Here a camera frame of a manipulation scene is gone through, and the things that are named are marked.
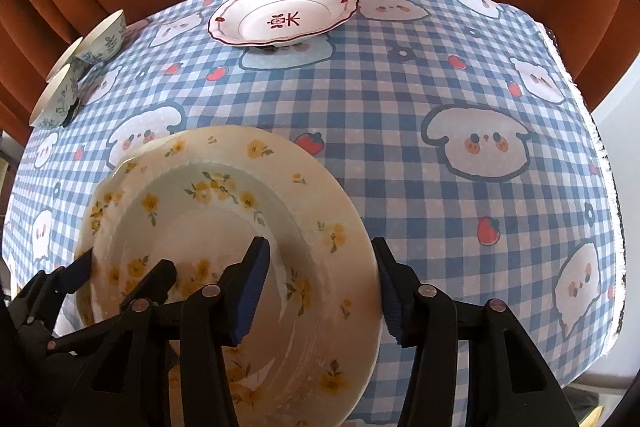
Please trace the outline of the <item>blue floral bowl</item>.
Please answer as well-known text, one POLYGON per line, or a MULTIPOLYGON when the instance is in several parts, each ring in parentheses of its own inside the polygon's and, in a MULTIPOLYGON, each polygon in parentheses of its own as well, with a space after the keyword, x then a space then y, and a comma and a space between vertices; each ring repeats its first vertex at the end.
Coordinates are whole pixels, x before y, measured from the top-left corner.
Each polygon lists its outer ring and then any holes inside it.
POLYGON ((70 119, 77 107, 78 81, 72 66, 66 64, 50 79, 29 118, 34 129, 54 129, 70 119))

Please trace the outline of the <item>blue checkered cartoon tablecloth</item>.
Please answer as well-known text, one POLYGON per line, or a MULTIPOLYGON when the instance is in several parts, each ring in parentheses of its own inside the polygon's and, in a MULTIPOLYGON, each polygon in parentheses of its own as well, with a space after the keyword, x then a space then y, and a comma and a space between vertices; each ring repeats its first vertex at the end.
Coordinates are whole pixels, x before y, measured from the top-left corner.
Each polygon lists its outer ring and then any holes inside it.
POLYGON ((226 1, 139 20, 116 79, 90 72, 70 130, 32 135, 2 239, 20 283, 72 259, 115 129, 174 102, 186 127, 244 124, 303 147, 421 279, 506 301, 561 385, 611 349, 625 295, 613 176, 544 26, 491 0, 360 0, 309 46, 232 49, 206 29, 226 1))

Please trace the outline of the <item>red-rimmed small plate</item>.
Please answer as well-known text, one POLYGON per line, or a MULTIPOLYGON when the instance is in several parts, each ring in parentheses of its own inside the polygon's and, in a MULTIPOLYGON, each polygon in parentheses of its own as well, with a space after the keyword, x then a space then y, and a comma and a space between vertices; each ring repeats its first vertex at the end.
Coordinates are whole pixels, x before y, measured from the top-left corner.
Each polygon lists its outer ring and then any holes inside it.
POLYGON ((227 46, 290 46, 343 25, 359 0, 228 0, 208 22, 208 33, 227 46))

